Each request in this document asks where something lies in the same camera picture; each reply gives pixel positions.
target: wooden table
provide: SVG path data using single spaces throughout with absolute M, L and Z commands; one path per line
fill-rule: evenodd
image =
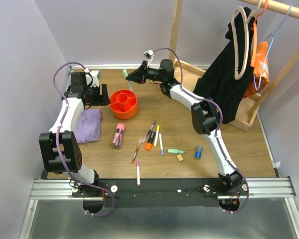
M 107 84 L 109 95 L 128 89 L 122 70 L 101 70 L 101 73 L 100 84 Z M 165 156 L 160 155 L 159 145 L 147 151 L 145 143 L 141 144 L 137 155 L 141 178 L 218 177 L 212 152 L 204 138 L 194 130 L 188 108 L 164 96 L 159 85 L 132 85 L 139 102 L 138 113 L 129 120 L 120 120 L 114 117 L 109 106 L 95 107 L 101 109 L 100 141 L 80 145 L 83 162 L 95 169 L 101 178 L 135 178 L 136 164 L 132 165 L 131 160 L 139 138 L 143 138 L 157 121 Z M 119 122 L 126 126 L 123 143 L 120 148 L 113 148 L 111 142 Z M 221 131 L 232 159 L 246 177 L 275 177 L 258 119 L 249 132 L 230 124 L 222 125 Z M 199 144 L 204 149 L 201 159 L 197 160 L 194 153 Z M 184 160 L 179 162 L 176 155 L 167 154 L 168 148 L 185 150 Z

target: wooden rod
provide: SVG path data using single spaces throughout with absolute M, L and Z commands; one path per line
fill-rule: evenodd
M 257 5 L 257 3 L 259 2 L 259 0 L 239 0 L 239 1 L 243 1 L 252 5 Z M 262 0 L 262 1 L 263 2 L 261 3 L 261 7 L 264 7 L 266 0 Z M 268 7 L 267 7 L 268 10 L 275 11 L 283 15 L 286 15 L 288 13 L 289 8 L 290 5 L 278 1 L 273 1 L 273 0 L 269 0 Z M 299 19 L 299 8 L 293 6 L 291 12 L 289 13 L 289 16 Z
M 171 35 L 170 35 L 170 49 L 176 52 L 176 45 L 177 45 L 177 36 L 178 36 L 178 28 L 179 28 L 179 22 L 180 22 L 180 12 L 181 12 L 181 5 L 183 3 L 183 0 L 175 0 L 174 3 L 174 15 L 173 15 L 173 23 L 171 26 Z M 169 59 L 171 61 L 174 61 L 175 56 L 170 51 L 169 52 Z
M 299 49 L 297 52 L 289 59 L 289 61 L 286 63 L 286 65 L 283 67 L 283 69 L 279 72 L 279 74 L 276 76 L 274 81 L 265 88 L 264 93 L 260 96 L 260 98 L 255 102 L 255 104 L 251 107 L 251 109 L 248 112 L 248 116 L 252 116 L 254 111 L 260 106 L 262 102 L 267 98 L 267 96 L 271 93 L 271 91 L 274 90 L 276 85 L 285 77 L 285 75 L 289 72 L 289 70 L 294 66 L 294 64 L 299 60 Z

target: orange hanger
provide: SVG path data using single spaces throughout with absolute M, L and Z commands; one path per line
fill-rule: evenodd
M 254 30 L 254 45 L 253 45 L 253 55 L 252 55 L 252 58 L 251 58 L 251 62 L 250 62 L 250 65 L 252 67 L 255 67 L 255 61 L 256 61 L 256 50 L 257 50 L 257 25 L 256 25 L 256 21 L 258 19 L 259 16 L 263 15 L 265 13 L 265 11 L 267 10 L 267 7 L 268 7 L 268 2 L 269 0 L 266 0 L 266 4 L 265 4 L 265 7 L 263 9 L 263 11 L 258 14 L 254 20 L 254 23 L 253 23 L 253 28 L 252 30 Z

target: clothes rack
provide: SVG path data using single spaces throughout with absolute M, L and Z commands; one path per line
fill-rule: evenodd
M 259 0 L 239 0 L 245 3 L 249 3 L 252 5 L 257 5 Z M 262 0 L 261 7 L 265 6 L 266 0 Z M 175 0 L 174 3 L 174 14 L 173 14 L 173 22 L 172 22 L 172 29 L 171 29 L 171 38 L 170 38 L 170 48 L 176 51 L 177 46 L 177 36 L 178 36 L 178 29 L 180 23 L 180 14 L 181 14 L 181 6 L 182 0 Z M 281 13 L 286 15 L 290 6 L 278 1 L 269 0 L 267 10 L 271 10 L 277 13 Z M 294 17 L 299 19 L 299 8 L 294 7 L 292 8 L 290 17 Z M 179 67 L 177 60 L 175 60 L 172 54 L 169 55 L 170 60 L 174 60 L 174 67 Z M 277 84 L 285 77 L 285 75 L 289 72 L 289 70 L 294 66 L 294 64 L 299 60 L 299 48 L 296 53 L 289 59 L 286 65 L 282 68 L 282 70 L 278 73 L 276 78 L 271 82 L 269 86 L 267 86 L 262 95 L 256 94 L 250 96 L 248 98 L 243 99 L 240 104 L 236 114 L 236 119 L 231 122 L 234 126 L 241 128 L 245 131 L 248 131 L 249 128 L 252 126 L 255 117 L 257 116 L 258 109 L 262 102 L 268 97 L 268 95 L 274 90 Z M 198 77 L 201 77 L 205 70 L 197 68 L 187 62 L 181 62 L 183 70 L 190 74 L 194 74 Z

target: purple cloth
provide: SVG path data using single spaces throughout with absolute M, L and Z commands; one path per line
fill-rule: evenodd
M 74 135 L 78 143 L 99 141 L 101 125 L 101 110 L 85 110 L 79 116 Z

